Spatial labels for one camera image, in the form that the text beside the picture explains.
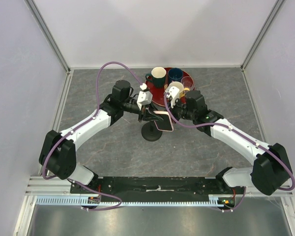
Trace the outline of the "phone with pink case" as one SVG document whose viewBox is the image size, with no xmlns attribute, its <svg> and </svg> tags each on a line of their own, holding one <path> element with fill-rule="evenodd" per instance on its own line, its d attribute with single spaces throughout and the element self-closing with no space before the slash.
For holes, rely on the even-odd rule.
<svg viewBox="0 0 295 236">
<path fill-rule="evenodd" d="M 172 118 L 167 111 L 154 111 L 156 115 L 162 118 L 162 120 L 155 120 L 155 126 L 160 131 L 173 132 Z"/>
</svg>

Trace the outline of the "black phone stand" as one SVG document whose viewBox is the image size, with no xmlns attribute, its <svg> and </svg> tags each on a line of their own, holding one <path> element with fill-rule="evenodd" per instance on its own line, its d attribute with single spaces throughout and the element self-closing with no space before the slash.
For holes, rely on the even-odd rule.
<svg viewBox="0 0 295 236">
<path fill-rule="evenodd" d="M 157 129 L 154 121 L 145 123 L 141 129 L 142 137 L 149 142 L 155 142 L 159 140 L 162 136 L 162 133 L 162 131 Z"/>
</svg>

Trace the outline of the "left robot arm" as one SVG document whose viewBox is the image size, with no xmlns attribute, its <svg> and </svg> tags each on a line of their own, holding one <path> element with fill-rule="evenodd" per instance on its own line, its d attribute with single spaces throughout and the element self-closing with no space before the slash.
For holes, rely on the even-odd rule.
<svg viewBox="0 0 295 236">
<path fill-rule="evenodd" d="M 163 121 L 164 119 L 151 105 L 152 94 L 146 85 L 143 85 L 143 88 L 138 98 L 134 99 L 131 96 L 133 92 L 131 84 L 119 80 L 113 86 L 112 92 L 88 117 L 61 132 L 49 131 L 39 157 L 43 169 L 60 179 L 79 182 L 87 193 L 94 193 L 98 188 L 98 181 L 95 179 L 98 176 L 77 163 L 76 151 L 96 133 L 116 123 L 124 112 L 137 114 L 139 121 Z"/>
</svg>

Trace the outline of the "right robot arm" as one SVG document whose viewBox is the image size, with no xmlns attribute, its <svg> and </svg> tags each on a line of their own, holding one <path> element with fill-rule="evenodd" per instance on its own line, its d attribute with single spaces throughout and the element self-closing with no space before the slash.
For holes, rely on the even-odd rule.
<svg viewBox="0 0 295 236">
<path fill-rule="evenodd" d="M 180 118 L 191 120 L 191 128 L 222 141 L 251 164 L 248 168 L 228 167 L 221 171 L 221 178 L 215 181 L 218 192 L 225 194 L 239 186 L 255 187 L 267 196 L 276 190 L 294 190 L 295 177 L 286 149 L 281 144 L 270 145 L 236 128 L 222 115 L 209 110 L 198 90 L 187 92 L 185 99 L 186 102 L 181 103 L 176 87 L 164 94 L 166 109 L 176 123 Z"/>
</svg>

